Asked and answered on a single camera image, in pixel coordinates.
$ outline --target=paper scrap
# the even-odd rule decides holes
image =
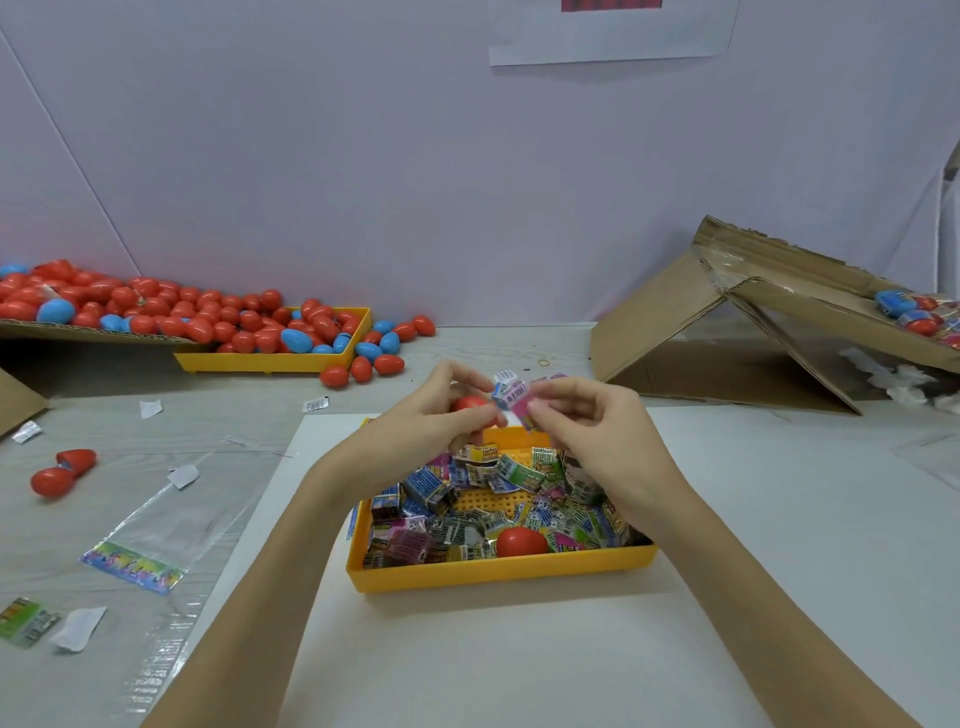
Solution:
[[[177,490],[181,491],[198,477],[200,477],[200,471],[196,465],[181,465],[179,468],[170,471],[167,480],[173,483]]]
[[[317,397],[315,400],[306,400],[303,403],[304,412],[314,412],[318,409],[327,409],[330,406],[330,397]]]
[[[20,426],[13,435],[13,441],[23,445],[27,440],[32,438],[34,435],[38,435],[43,431],[43,427],[35,423],[33,420],[28,420],[23,425]]]
[[[160,400],[157,401],[140,401],[140,419],[146,420],[148,417],[153,417],[158,415],[163,411],[163,405],[160,404]]]
[[[106,611],[107,607],[73,610],[66,616],[60,631],[50,638],[50,642],[70,652],[83,652],[90,641],[90,635]]]

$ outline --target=paper poster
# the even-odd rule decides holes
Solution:
[[[488,0],[490,65],[716,56],[740,0]]]

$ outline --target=cardboard box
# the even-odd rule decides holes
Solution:
[[[927,367],[960,373],[960,351],[898,328],[877,291],[903,286],[843,261],[712,217],[691,248],[593,329],[597,379],[640,394],[860,414],[853,401],[768,312],[826,335]],[[764,336],[677,341],[723,302]]]
[[[124,344],[186,345],[197,351],[204,347],[188,339],[169,336],[148,336],[118,331],[100,331],[91,328],[38,324],[32,321],[0,322],[0,346],[16,346],[12,339],[48,339],[83,341],[90,343],[122,342]],[[27,385],[0,369],[0,437],[13,431],[34,415],[47,408],[49,402]]]

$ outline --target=white paper sheet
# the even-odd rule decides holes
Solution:
[[[153,417],[158,415],[163,411],[163,405],[160,403],[160,400],[157,401],[140,401],[140,419],[146,420],[148,417]]]
[[[63,627],[50,642],[70,652],[83,652],[106,611],[107,607],[75,609],[66,616]]]
[[[561,0],[488,0],[490,65],[697,58],[730,45],[739,0],[561,12]]]

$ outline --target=sticker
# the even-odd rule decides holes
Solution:
[[[327,409],[329,406],[330,397],[317,397],[315,400],[305,400],[303,402],[303,411],[316,412],[318,409]]]
[[[177,569],[137,551],[102,541],[80,557],[81,562],[129,581],[150,592],[165,595],[177,586],[186,571]]]
[[[0,638],[18,647],[32,647],[60,617],[39,602],[19,596],[0,612]]]

